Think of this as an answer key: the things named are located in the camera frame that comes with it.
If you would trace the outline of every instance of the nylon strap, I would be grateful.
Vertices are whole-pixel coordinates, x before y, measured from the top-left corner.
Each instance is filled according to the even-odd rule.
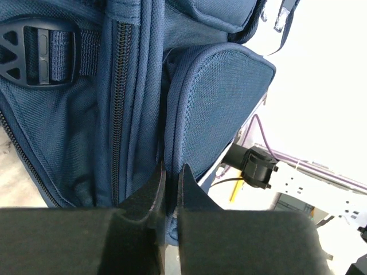
[[[100,33],[81,30],[81,76],[95,76],[100,48]],[[71,72],[71,33],[50,32],[50,78],[53,81],[68,79]]]
[[[298,6],[299,1],[300,0],[283,0],[282,1],[282,5],[280,6],[278,17],[281,16],[282,9],[287,9],[290,13],[289,13],[289,15],[287,16],[287,19],[286,19],[286,24],[284,26],[284,30],[283,30],[283,35],[282,35],[282,40],[280,42],[280,46],[272,54],[277,53],[278,51],[280,51],[282,49],[282,47],[284,46],[284,44],[286,43],[287,38],[288,38],[288,35],[289,35],[289,32],[291,30],[294,12],[295,12],[295,10],[296,10],[296,8]]]

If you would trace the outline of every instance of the plastic buckle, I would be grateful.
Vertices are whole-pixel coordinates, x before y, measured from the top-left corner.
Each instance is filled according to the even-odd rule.
[[[37,29],[38,37],[38,81],[27,78],[24,28]],[[50,79],[50,31],[71,33],[72,64],[69,78],[62,82]],[[16,43],[7,40],[7,34],[16,35]],[[0,46],[16,55],[10,62],[0,64],[0,75],[12,83],[30,89],[61,89],[72,85],[79,76],[81,38],[79,27],[69,21],[34,15],[14,17],[0,23]]]

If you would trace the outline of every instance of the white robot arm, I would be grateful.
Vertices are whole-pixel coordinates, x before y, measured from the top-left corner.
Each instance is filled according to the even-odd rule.
[[[233,144],[223,163],[242,171],[241,177],[253,187],[270,188],[344,219],[367,242],[366,194],[306,175],[258,147]]]

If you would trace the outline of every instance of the gray floor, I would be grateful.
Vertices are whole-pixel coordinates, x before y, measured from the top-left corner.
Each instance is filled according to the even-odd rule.
[[[0,207],[46,207],[0,126]]]
[[[166,249],[166,275],[181,275],[178,247],[169,245]]]

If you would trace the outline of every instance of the black zipper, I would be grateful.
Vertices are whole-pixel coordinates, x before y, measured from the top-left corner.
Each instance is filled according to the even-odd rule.
[[[114,67],[114,95],[112,99],[112,201],[119,204],[119,169],[122,140],[122,114],[126,92],[128,60],[131,46],[131,25],[118,23],[117,48]]]
[[[8,135],[9,139],[11,140],[11,142],[14,144],[15,149],[17,150],[20,158],[24,161],[24,165],[27,166],[29,172],[33,175],[33,178],[36,180],[36,182],[38,183],[38,185],[41,187],[42,191],[45,193],[45,195],[49,198],[49,200],[52,202],[52,204],[55,207],[61,207],[56,200],[52,197],[51,193],[47,190],[45,184],[43,183],[41,177],[38,175],[36,169],[34,169],[33,165],[31,164],[31,162],[29,161],[29,159],[27,158],[27,156],[25,155],[24,151],[22,150],[22,148],[20,147],[17,139],[15,138],[13,132],[11,131],[8,123],[6,122],[6,119],[3,115],[3,113],[0,111],[0,123],[2,124],[6,134]]]

